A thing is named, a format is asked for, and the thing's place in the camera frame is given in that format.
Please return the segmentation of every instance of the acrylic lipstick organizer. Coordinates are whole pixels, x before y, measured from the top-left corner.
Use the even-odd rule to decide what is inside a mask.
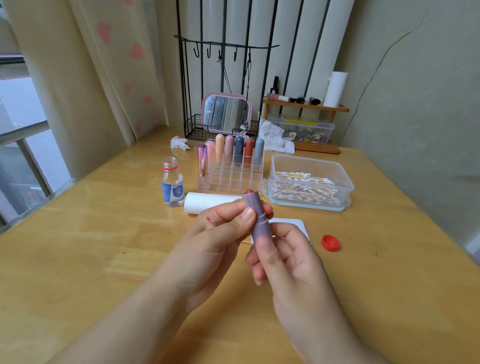
[[[264,175],[264,156],[262,159],[247,157],[245,155],[235,163],[235,155],[225,154],[221,164],[212,161],[208,168],[208,175],[199,176],[197,173],[197,188],[199,190],[224,192],[227,194],[243,194],[246,190],[259,191]]]

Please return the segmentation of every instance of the gray lipstick tube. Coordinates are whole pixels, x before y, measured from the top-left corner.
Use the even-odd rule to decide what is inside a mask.
[[[257,220],[250,230],[253,237],[253,243],[255,244],[257,239],[262,235],[271,239],[272,232],[270,231],[270,224],[268,223],[268,218],[265,214],[264,207],[262,206],[258,191],[243,194],[243,200],[245,201],[245,205],[247,205],[247,207],[252,207],[257,214]]]

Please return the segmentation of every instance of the paper towel roll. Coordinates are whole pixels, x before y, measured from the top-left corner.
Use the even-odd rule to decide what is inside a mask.
[[[333,72],[330,83],[328,84],[327,94],[325,95],[324,106],[338,108],[343,89],[347,83],[347,72]]]
[[[238,200],[241,196],[232,196],[224,194],[200,194],[197,192],[188,192],[183,204],[183,210],[187,214],[198,215],[202,211],[213,206],[221,205],[226,202]]]

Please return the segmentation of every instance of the wire basket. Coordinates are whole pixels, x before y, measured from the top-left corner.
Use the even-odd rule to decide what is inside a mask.
[[[217,127],[210,125],[207,129],[207,127],[201,123],[201,120],[202,119],[200,114],[194,114],[191,118],[187,119],[185,123],[183,123],[185,138],[200,141],[215,141],[217,133],[211,133],[210,131],[214,130]],[[248,130],[243,130],[240,128],[232,129],[231,134],[235,137],[239,135],[248,136],[255,142],[258,137],[258,121],[251,120],[250,128]]]

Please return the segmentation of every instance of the curtain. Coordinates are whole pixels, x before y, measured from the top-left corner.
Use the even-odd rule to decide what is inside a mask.
[[[141,0],[2,3],[73,178],[168,125],[158,28]]]

